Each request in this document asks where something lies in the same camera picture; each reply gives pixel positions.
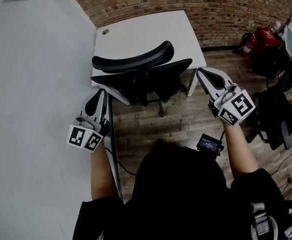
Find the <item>brick wall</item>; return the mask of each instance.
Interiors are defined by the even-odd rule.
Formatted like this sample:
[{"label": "brick wall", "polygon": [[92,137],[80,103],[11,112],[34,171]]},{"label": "brick wall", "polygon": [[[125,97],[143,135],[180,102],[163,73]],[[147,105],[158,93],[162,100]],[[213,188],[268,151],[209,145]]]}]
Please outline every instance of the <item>brick wall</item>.
[{"label": "brick wall", "polygon": [[201,46],[238,45],[245,32],[283,24],[292,0],[77,0],[96,27],[122,20],[184,10]]}]

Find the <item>white desk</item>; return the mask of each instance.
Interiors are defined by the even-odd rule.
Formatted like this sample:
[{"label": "white desk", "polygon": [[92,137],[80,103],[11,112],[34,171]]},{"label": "white desk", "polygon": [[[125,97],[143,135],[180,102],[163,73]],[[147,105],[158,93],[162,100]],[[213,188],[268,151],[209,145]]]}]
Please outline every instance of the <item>white desk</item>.
[{"label": "white desk", "polygon": [[[188,69],[193,70],[187,96],[191,96],[198,79],[196,69],[206,67],[196,35],[183,10],[156,13],[120,21],[97,30],[95,56],[107,59],[125,59],[149,52],[163,41],[170,41],[175,49],[172,60],[168,63],[191,58]],[[101,70],[92,69],[92,76],[109,75]],[[111,86],[92,81],[93,86],[100,86],[115,98],[128,105],[129,100]]]}]

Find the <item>red fire extinguisher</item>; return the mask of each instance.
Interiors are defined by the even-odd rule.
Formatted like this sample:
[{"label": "red fire extinguisher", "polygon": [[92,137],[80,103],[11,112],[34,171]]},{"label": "red fire extinguisher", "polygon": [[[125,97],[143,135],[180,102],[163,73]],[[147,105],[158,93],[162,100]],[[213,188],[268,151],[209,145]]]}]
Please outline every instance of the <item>red fire extinguisher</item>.
[{"label": "red fire extinguisher", "polygon": [[251,49],[258,43],[257,37],[252,33],[245,33],[242,37],[242,49],[240,55],[242,57],[248,56]]}]

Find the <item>chair armrest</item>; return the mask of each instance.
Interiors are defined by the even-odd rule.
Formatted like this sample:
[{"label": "chair armrest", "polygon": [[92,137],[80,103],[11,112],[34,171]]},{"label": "chair armrest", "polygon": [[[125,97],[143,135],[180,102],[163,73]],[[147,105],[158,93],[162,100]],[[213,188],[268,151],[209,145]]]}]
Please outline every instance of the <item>chair armrest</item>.
[{"label": "chair armrest", "polygon": [[282,133],[282,137],[284,139],[285,149],[288,150],[291,148],[291,140],[290,140],[290,135],[288,132],[288,127],[287,127],[286,121],[283,121],[281,123],[281,133]]}]

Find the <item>wooden floor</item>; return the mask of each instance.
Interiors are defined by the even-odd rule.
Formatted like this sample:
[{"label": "wooden floor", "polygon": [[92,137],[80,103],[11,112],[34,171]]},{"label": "wooden floor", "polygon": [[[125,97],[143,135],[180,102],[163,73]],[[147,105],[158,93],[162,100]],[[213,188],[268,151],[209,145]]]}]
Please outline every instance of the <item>wooden floor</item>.
[{"label": "wooden floor", "polygon": [[[232,51],[210,51],[204,53],[207,66],[223,70],[237,83],[241,89],[246,89],[251,95],[266,89],[264,77],[252,73],[249,61],[242,59]],[[182,82],[187,86],[191,70],[181,75]],[[288,100],[292,103],[292,89],[286,93]],[[126,106],[114,99],[113,120],[119,161],[131,172],[136,172],[143,157],[149,152],[155,141],[159,138],[166,142],[179,146],[187,146],[195,149],[202,133],[217,139],[223,131],[222,124],[218,118],[214,118],[208,109],[209,96],[200,86],[197,86],[191,97],[185,93],[178,93],[163,104],[165,116],[158,117],[158,108],[155,103],[147,107],[140,105]],[[227,185],[233,180],[226,142],[217,162],[223,170]],[[292,151],[285,150],[283,146],[272,151],[268,144],[256,137],[250,144],[259,166],[273,173]],[[119,174],[124,200],[131,198],[134,186],[134,176],[127,174],[119,166]],[[287,159],[280,170],[274,175],[274,180],[283,191],[285,198],[292,199],[292,184],[288,184],[288,175],[292,175],[292,156]]]}]

